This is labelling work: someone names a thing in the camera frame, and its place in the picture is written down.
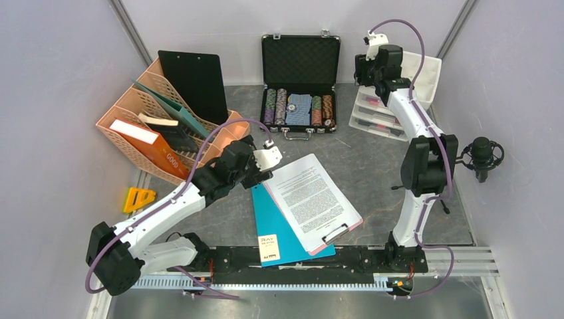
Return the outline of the pink clipboard with paper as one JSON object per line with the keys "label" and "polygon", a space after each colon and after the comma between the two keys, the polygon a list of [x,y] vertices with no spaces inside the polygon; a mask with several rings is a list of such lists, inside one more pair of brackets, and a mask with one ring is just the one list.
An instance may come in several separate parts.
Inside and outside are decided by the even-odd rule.
{"label": "pink clipboard with paper", "polygon": [[363,223],[314,154],[276,169],[263,185],[311,256]]}

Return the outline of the white drawer organizer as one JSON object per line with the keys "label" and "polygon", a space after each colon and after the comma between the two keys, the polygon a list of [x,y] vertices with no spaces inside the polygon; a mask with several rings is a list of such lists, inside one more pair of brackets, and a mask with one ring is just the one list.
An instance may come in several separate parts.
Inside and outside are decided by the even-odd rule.
{"label": "white drawer organizer", "polygon": [[[434,101],[440,79],[442,59],[426,56],[414,84],[414,96],[428,110]],[[374,87],[360,86],[356,95],[349,126],[374,135],[407,142],[408,138],[394,113],[375,94]]]}

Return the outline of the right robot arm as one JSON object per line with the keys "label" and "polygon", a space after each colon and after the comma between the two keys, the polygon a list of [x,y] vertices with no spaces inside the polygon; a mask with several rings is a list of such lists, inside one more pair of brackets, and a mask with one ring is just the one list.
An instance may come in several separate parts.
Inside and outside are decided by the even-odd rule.
{"label": "right robot arm", "polygon": [[400,177],[405,190],[400,218],[384,248],[384,263],[401,271],[424,258],[422,230],[429,210],[443,191],[452,192],[459,141],[445,134],[430,118],[402,76],[404,51],[398,45],[370,45],[355,57],[356,83],[372,86],[383,104],[398,118],[409,141]]}

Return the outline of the Nineteen Eighty-Four dark book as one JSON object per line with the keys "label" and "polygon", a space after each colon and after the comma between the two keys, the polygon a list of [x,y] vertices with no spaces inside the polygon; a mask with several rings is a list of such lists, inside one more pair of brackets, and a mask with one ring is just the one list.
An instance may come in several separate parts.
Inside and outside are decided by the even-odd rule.
{"label": "Nineteen Eighty-Four dark book", "polygon": [[155,118],[144,113],[139,113],[138,118],[151,130],[158,132],[174,151],[198,152],[197,143],[177,120]]}

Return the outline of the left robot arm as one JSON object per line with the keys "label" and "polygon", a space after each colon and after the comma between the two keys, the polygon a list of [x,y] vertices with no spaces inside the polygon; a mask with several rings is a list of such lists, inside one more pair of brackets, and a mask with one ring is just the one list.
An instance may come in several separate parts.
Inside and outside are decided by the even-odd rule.
{"label": "left robot arm", "polygon": [[237,185],[249,189],[272,178],[271,170],[281,159],[273,142],[265,142],[258,150],[247,136],[231,142],[220,156],[193,170],[188,180],[137,216],[113,227],[99,223],[91,231],[86,253],[87,291],[96,294],[105,290],[118,296],[153,272],[175,266],[204,269],[209,253],[196,235],[160,244],[155,240],[183,219],[226,197]]}

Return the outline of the orange Good Morning book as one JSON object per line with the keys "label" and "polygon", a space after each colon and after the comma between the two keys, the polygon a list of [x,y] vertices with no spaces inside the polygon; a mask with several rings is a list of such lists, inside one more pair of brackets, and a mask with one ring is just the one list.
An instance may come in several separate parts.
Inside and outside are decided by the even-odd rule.
{"label": "orange Good Morning book", "polygon": [[188,177],[188,169],[158,132],[119,119],[115,119],[109,129],[120,134],[161,170],[180,179]]}

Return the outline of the peach plastic file organizer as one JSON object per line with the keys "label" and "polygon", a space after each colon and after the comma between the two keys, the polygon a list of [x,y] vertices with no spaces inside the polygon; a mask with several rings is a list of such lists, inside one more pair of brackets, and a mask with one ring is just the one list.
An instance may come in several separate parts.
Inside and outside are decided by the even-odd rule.
{"label": "peach plastic file organizer", "polygon": [[[160,59],[156,58],[152,64],[138,77],[137,81],[144,86],[156,91],[158,94],[169,98],[183,106],[206,130],[209,132],[217,128],[217,124],[200,118],[184,99],[180,96],[176,88],[164,76]],[[105,115],[96,123],[96,127],[139,169],[148,174],[155,175],[160,179],[168,181],[174,185],[179,185],[182,179],[171,175],[152,163],[142,152],[137,150],[132,144],[126,141],[119,133],[110,129],[111,123],[115,119],[132,122],[146,128],[138,115],[147,111],[153,116],[171,119],[163,107],[149,94],[137,89],[133,84],[125,93],[109,108]],[[234,140],[240,140],[249,135],[251,131],[248,122],[236,122],[222,128],[215,138],[210,141],[203,152],[202,158],[198,162],[201,167],[207,161],[215,158],[223,152],[224,147]]]}

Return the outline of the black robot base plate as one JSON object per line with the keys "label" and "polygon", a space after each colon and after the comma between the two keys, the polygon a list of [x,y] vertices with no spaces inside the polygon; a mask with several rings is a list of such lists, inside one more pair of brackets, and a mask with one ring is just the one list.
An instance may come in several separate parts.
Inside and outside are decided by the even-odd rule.
{"label": "black robot base plate", "polygon": [[[379,273],[427,273],[429,271],[423,251],[413,259],[391,260],[382,247],[372,246],[337,246],[335,254],[328,257],[313,257],[278,265],[305,267],[354,268],[356,271]],[[188,272],[236,272],[245,268],[260,268],[259,249],[252,246],[218,246],[202,253],[187,266],[182,268]]]}

